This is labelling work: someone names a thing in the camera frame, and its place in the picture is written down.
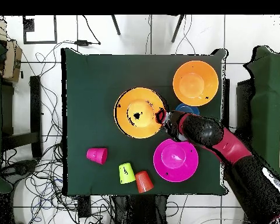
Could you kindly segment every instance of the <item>orange plate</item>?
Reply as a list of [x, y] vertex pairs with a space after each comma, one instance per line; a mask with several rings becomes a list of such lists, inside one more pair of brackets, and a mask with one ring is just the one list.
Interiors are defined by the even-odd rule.
[[125, 91], [114, 106], [114, 119], [119, 129], [133, 138], [148, 138], [156, 134], [162, 125], [155, 114], [164, 105], [156, 92], [136, 87]]
[[202, 106], [216, 95], [219, 79], [216, 71], [206, 62], [190, 61], [176, 71], [173, 90], [177, 98], [189, 106]]

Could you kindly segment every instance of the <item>lime green cup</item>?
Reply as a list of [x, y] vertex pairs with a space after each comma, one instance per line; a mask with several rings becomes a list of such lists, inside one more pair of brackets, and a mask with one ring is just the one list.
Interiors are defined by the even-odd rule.
[[136, 180], [130, 163], [119, 165], [120, 184], [127, 184]]

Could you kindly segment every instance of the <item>magenta bowl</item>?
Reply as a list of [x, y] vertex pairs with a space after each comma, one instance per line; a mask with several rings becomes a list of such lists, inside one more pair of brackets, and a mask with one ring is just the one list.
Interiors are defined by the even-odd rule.
[[198, 153], [189, 142], [167, 139], [156, 148], [153, 164], [164, 180], [182, 182], [195, 173], [198, 167]]

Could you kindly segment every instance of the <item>red cup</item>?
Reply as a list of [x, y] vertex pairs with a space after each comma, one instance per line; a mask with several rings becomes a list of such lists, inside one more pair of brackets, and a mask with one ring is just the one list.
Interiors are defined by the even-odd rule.
[[135, 175], [139, 193], [144, 193], [153, 188], [151, 179], [146, 171], [140, 171]]
[[107, 148], [90, 148], [87, 151], [86, 157], [98, 164], [104, 164], [107, 159]]

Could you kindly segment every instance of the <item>blue cup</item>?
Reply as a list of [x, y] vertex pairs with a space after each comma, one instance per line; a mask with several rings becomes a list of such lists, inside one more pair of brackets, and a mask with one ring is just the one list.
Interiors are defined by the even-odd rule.
[[188, 106], [184, 103], [179, 104], [176, 107], [176, 111], [183, 111], [185, 113], [193, 113], [193, 114], [196, 114], [196, 115], [200, 115], [199, 109], [197, 107]]

